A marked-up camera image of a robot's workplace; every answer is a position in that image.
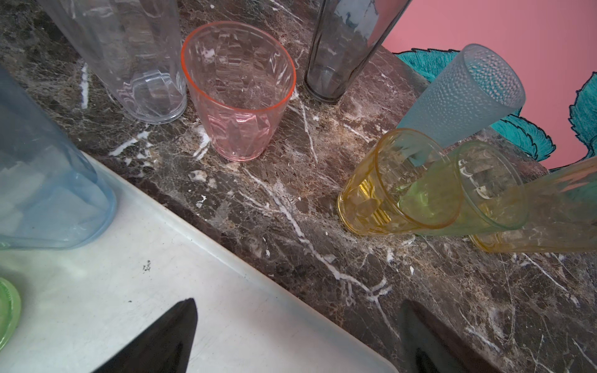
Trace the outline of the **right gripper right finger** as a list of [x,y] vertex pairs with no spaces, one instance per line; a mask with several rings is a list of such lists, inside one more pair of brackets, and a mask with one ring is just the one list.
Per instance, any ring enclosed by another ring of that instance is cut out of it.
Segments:
[[400,338],[408,372],[499,371],[419,302],[402,302]]

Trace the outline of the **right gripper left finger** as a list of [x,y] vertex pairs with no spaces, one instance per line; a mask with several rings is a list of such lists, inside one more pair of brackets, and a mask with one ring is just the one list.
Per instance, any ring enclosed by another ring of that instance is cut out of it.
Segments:
[[97,372],[185,372],[197,329],[192,298],[176,303]]

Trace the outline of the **beige plastic tray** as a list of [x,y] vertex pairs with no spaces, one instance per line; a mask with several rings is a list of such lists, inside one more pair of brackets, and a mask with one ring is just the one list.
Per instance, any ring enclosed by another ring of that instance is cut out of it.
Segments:
[[22,299],[4,372],[91,372],[179,301],[191,372],[392,372],[393,365],[101,163],[118,209],[72,250],[1,252]]

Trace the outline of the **light green tall glass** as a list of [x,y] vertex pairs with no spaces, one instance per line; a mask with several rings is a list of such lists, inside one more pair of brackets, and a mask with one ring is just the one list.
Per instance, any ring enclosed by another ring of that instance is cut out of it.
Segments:
[[17,328],[20,321],[21,297],[14,285],[5,278],[1,278],[1,330],[0,349],[2,350]]

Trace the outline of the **blue tall plastic glass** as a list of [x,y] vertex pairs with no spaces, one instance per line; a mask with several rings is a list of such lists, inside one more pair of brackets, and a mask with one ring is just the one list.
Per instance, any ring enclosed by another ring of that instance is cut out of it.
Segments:
[[117,206],[82,152],[1,70],[1,247],[83,246],[105,232]]

